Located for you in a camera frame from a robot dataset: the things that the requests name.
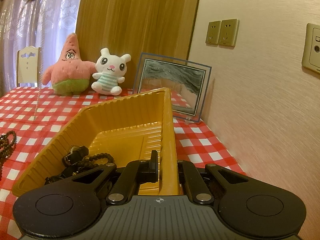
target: lace curtain pattern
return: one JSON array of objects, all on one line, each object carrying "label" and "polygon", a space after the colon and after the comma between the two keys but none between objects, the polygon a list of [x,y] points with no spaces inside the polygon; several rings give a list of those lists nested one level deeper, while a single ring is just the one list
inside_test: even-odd
[{"label": "lace curtain pattern", "polygon": [[43,70],[54,64],[76,30],[80,0],[3,0],[0,3],[0,96],[16,87],[17,52],[42,48]]}]

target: outlet plate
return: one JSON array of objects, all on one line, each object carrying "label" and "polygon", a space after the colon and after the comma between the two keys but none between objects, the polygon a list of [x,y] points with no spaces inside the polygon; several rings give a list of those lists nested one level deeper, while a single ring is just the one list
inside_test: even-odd
[{"label": "outlet plate", "polygon": [[221,21],[209,22],[206,44],[217,45],[220,33]]},{"label": "outlet plate", "polygon": [[238,19],[223,20],[221,22],[218,44],[223,46],[234,47],[236,45],[238,29],[239,29]]},{"label": "outlet plate", "polygon": [[320,25],[307,24],[302,66],[320,73]]}]

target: patrick star plush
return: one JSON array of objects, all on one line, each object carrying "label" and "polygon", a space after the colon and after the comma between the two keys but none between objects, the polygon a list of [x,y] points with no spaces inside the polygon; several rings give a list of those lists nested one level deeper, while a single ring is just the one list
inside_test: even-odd
[{"label": "patrick star plush", "polygon": [[42,84],[47,85],[51,80],[58,95],[80,94],[88,88],[90,77],[96,72],[94,62],[81,60],[78,38],[72,33],[67,37],[57,63],[45,70]]}]

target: stuffed animal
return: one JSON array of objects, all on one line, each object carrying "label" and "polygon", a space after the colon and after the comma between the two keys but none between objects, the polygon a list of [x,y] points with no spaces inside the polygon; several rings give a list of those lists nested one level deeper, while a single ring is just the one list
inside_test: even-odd
[{"label": "stuffed animal", "polygon": [[109,50],[101,50],[101,57],[96,63],[97,73],[92,77],[97,79],[92,84],[92,89],[100,94],[117,96],[122,92],[118,84],[124,82],[124,74],[127,72],[126,63],[131,60],[129,54],[122,57],[110,55]]},{"label": "stuffed animal", "polygon": [[88,88],[90,77],[95,72],[94,62],[81,60],[78,38],[72,33],[67,37],[57,63],[45,70],[42,84],[47,85],[51,80],[58,95],[80,94]]}]

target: wooden door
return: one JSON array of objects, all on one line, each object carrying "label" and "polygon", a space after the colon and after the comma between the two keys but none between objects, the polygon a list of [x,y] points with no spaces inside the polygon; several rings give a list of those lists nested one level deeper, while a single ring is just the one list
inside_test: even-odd
[{"label": "wooden door", "polygon": [[82,60],[100,50],[129,53],[124,88],[132,88],[141,52],[188,59],[198,0],[81,0],[76,33]]}]

